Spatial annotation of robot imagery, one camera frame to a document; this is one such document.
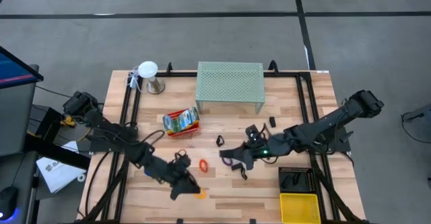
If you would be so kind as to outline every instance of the white paper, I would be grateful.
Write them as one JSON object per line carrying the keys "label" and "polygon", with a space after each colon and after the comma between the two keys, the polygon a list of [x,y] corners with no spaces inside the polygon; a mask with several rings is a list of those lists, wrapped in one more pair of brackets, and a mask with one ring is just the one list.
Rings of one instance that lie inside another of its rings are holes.
{"label": "white paper", "polygon": [[[75,141],[68,142],[63,145],[62,148],[69,151],[74,149],[74,152],[79,153]],[[47,157],[42,157],[36,161],[36,164],[38,165],[40,173],[42,173],[51,193],[58,192],[78,176],[86,172],[80,168],[65,165],[64,163]]]}

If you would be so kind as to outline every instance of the white lamp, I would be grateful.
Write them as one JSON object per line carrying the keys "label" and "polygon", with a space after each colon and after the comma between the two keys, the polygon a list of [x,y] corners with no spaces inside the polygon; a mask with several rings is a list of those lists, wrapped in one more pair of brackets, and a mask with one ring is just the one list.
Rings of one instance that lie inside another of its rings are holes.
{"label": "white lamp", "polygon": [[147,90],[151,94],[160,94],[164,90],[164,82],[155,77],[158,67],[153,61],[145,61],[137,68],[137,74],[148,79]]}

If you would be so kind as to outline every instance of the yellow clamp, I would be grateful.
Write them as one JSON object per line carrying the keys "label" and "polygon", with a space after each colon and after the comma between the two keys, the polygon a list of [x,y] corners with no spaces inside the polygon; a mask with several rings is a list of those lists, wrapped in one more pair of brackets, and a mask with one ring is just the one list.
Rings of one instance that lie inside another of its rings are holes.
{"label": "yellow clamp", "polygon": [[193,194],[193,197],[198,198],[198,199],[204,199],[207,197],[207,192],[204,189],[201,189],[201,193],[200,194]]}

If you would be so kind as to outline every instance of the orange ring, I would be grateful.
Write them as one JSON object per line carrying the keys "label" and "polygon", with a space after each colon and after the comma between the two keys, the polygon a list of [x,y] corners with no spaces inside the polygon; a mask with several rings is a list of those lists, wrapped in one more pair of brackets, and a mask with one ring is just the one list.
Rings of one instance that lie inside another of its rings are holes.
{"label": "orange ring", "polygon": [[207,192],[204,189],[201,189],[201,193],[200,194],[193,194],[193,197],[198,198],[198,199],[204,199],[205,197],[207,197]]}
{"label": "orange ring", "polygon": [[201,159],[201,161],[199,161],[199,168],[202,170],[202,172],[207,173],[209,170],[208,163],[204,159]]}

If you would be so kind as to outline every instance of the lamp base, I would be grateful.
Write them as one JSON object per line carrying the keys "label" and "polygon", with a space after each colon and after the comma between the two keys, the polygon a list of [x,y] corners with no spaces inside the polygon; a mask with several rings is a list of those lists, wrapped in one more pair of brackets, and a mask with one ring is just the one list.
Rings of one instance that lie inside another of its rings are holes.
{"label": "lamp base", "polygon": [[164,91],[164,81],[162,79],[155,78],[154,81],[148,81],[147,91],[150,94],[160,94]]}

